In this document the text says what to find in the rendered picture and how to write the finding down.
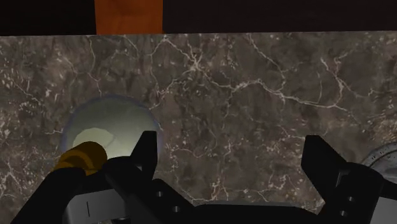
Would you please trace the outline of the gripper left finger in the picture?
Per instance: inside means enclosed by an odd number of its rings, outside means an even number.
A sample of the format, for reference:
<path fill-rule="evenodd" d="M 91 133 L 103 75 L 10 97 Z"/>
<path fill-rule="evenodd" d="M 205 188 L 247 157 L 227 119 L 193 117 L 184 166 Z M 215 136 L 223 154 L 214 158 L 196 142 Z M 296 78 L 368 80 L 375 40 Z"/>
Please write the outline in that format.
<path fill-rule="evenodd" d="M 125 202 L 131 224 L 191 224 L 194 206 L 153 177 L 157 162 L 157 133 L 144 131 L 131 155 L 108 160 L 102 171 Z"/>

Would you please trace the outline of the grey round plate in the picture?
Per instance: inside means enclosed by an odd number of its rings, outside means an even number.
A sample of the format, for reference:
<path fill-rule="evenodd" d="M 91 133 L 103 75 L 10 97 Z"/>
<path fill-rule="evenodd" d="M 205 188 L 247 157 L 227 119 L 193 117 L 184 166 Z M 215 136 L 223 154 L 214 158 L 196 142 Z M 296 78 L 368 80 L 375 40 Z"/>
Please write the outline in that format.
<path fill-rule="evenodd" d="M 397 142 L 374 149 L 362 164 L 376 170 L 385 179 L 370 224 L 397 224 Z"/>

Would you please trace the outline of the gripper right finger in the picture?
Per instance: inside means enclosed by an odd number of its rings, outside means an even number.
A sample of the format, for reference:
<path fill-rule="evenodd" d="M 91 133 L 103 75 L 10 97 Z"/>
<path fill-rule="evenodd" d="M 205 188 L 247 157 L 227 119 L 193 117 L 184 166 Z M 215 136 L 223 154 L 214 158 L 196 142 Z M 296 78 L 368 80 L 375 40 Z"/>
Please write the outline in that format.
<path fill-rule="evenodd" d="M 323 224 L 397 224 L 397 184 L 346 161 L 322 137 L 305 138 L 301 167 L 325 201 Z"/>

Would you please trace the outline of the black bottle with yellow cap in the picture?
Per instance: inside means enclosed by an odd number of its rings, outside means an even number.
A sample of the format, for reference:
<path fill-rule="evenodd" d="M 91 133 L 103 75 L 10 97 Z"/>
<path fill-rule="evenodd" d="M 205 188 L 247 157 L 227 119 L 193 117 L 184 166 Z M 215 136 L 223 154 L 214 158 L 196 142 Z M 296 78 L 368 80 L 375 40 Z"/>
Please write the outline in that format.
<path fill-rule="evenodd" d="M 101 171 L 107 161 L 98 143 L 64 152 L 10 224 L 96 224 L 128 218 L 123 199 Z"/>

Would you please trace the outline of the white bowl with blue rim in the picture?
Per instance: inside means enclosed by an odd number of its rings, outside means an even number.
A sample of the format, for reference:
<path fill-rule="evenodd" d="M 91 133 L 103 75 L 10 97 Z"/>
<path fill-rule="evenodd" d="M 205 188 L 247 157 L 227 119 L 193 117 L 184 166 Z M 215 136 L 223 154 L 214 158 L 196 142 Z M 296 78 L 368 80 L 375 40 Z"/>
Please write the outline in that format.
<path fill-rule="evenodd" d="M 105 95 L 78 106 L 62 131 L 60 150 L 83 142 L 99 143 L 108 158 L 129 156 L 145 130 L 157 132 L 157 153 L 163 148 L 163 133 L 152 112 L 138 100 L 123 95 Z"/>

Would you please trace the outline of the orange robot stand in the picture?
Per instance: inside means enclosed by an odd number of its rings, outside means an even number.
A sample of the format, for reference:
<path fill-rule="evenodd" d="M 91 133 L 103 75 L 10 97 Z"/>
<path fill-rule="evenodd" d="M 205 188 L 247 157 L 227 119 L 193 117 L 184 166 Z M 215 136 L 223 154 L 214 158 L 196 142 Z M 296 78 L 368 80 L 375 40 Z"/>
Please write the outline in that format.
<path fill-rule="evenodd" d="M 163 0 L 94 0 L 97 34 L 161 34 Z"/>

